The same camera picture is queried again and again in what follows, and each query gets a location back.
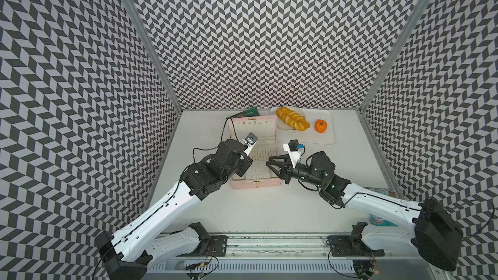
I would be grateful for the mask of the aluminium front rail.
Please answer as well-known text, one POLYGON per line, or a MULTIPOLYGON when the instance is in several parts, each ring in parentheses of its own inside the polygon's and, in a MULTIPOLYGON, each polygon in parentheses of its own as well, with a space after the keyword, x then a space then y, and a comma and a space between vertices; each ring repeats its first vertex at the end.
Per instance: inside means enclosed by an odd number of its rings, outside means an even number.
MULTIPOLYGON (((398 228, 366 228, 362 233, 331 235, 349 236, 360 239, 371 250, 384 250, 385 257, 407 256, 420 258, 418 250, 411 244, 411 236, 398 228)), ((323 233, 234 233, 227 234, 228 246, 224 257, 321 257, 331 248, 326 244, 330 235, 323 233)), ((188 228, 184 232, 163 236, 146 243, 139 253, 152 255, 152 262, 160 263, 173 258, 174 254, 190 254, 200 244, 202 237, 188 228)))

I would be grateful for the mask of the colourful candy bag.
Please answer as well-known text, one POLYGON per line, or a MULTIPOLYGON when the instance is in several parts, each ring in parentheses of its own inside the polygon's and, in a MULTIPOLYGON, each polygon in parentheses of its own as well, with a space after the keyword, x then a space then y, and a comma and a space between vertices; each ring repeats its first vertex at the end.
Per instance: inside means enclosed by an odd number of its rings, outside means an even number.
MULTIPOLYGON (((393 189, 375 187, 365 187, 365 189, 390 198, 398 198, 396 192, 393 189)), ((388 202, 379 200, 377 198, 376 201, 377 203, 375 212, 370 214, 370 223, 374 226, 379 227, 398 227, 396 223, 385 217, 388 202)))

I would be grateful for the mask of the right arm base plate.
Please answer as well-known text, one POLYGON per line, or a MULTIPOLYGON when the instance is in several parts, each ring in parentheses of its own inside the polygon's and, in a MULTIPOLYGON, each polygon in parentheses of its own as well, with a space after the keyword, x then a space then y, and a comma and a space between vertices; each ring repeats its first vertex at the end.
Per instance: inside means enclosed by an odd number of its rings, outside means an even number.
POLYGON ((384 250, 371 250, 360 239, 350 240, 345 235, 330 235, 326 244, 333 257, 384 257, 384 250))

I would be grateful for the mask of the small orange pumpkin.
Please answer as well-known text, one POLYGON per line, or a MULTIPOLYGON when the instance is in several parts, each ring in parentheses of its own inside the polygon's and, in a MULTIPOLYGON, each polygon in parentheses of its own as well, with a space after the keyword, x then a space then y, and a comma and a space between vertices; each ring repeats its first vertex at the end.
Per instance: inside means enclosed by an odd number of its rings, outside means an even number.
POLYGON ((328 129, 328 123, 323 120, 323 119, 319 119, 315 122, 315 130, 318 132, 318 133, 325 133, 328 129))

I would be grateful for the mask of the green crisp bag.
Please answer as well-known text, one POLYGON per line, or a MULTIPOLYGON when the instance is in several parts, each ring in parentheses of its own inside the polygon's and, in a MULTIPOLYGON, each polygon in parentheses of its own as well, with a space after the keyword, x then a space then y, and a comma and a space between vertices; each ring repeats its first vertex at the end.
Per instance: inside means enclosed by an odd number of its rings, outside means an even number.
POLYGON ((256 107, 251 107, 249 109, 240 111, 236 114, 228 116, 227 119, 237 119, 237 118, 246 118, 246 117, 259 117, 260 114, 256 107))

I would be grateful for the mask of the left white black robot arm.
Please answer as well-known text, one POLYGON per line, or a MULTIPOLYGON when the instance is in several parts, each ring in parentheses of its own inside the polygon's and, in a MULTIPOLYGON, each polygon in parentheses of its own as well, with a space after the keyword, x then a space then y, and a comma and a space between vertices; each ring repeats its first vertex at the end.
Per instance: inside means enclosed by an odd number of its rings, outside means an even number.
POLYGON ((141 279, 150 269, 179 255, 204 252, 210 234, 199 222, 162 237, 161 233, 184 211, 219 190, 234 174, 243 175, 252 164, 250 153, 258 137, 222 141, 214 154, 192 163, 157 203, 130 224, 95 238, 101 262, 110 279, 141 279))

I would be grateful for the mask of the yellow braided bread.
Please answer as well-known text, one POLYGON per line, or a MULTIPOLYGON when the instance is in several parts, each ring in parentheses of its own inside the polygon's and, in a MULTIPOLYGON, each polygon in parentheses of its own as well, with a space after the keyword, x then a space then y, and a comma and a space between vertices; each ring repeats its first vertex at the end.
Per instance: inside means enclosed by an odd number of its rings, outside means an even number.
POLYGON ((287 107, 280 107, 276 111, 276 116, 297 131, 303 132, 310 128, 310 123, 306 118, 303 118, 295 111, 289 110, 287 107))

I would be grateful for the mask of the pink jewelry box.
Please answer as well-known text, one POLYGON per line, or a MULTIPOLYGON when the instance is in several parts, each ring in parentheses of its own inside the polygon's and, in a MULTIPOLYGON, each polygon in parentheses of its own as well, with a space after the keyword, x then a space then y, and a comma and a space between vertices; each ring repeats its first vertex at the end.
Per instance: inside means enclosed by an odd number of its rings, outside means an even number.
POLYGON ((281 180, 266 166, 266 161, 278 154, 276 115, 229 119, 228 132, 232 139, 245 142, 245 137, 257 138, 249 157, 253 160, 242 176, 234 175, 230 185, 234 190, 276 187, 281 180))

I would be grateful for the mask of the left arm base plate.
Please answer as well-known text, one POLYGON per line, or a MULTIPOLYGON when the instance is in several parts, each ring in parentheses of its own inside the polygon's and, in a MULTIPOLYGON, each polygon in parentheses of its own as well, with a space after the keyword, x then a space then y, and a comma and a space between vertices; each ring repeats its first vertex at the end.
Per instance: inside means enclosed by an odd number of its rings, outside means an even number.
POLYGON ((224 257, 226 255, 227 246, 227 235, 212 235, 209 239, 202 239, 197 248, 190 254, 184 254, 184 257, 224 257))

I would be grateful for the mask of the white plate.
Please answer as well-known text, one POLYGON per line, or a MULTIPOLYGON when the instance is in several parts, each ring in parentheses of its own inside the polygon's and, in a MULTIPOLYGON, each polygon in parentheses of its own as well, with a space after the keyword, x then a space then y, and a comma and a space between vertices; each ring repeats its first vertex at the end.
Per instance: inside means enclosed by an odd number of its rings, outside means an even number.
MULTIPOLYGON (((275 106, 273 108, 270 109, 270 112, 269 114, 270 115, 276 115, 276 111, 280 108, 280 106, 275 106)), ((299 109, 299 108, 295 108, 295 107, 292 107, 292 106, 287 106, 287 108, 291 111, 295 111, 297 114, 299 114, 300 116, 302 116, 303 118, 306 118, 305 117, 305 114, 304 112, 299 109)), ((277 117, 277 127, 281 130, 286 130, 286 131, 293 131, 295 130, 295 128, 293 127, 290 127, 288 124, 286 124, 285 122, 283 122, 280 118, 277 117)))

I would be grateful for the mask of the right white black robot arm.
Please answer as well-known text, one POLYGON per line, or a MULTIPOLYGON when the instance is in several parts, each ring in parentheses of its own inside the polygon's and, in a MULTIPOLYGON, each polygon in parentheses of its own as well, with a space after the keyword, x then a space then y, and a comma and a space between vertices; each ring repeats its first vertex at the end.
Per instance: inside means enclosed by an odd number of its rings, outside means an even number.
POLYGON ((305 164, 294 163, 289 154, 271 156, 266 165, 286 184, 295 178, 314 185, 319 196, 336 209, 356 209, 393 223, 392 227, 363 227, 360 240, 370 250, 419 254, 434 267, 456 271, 462 228, 434 198, 413 202, 371 191, 338 176, 325 152, 313 154, 305 164))

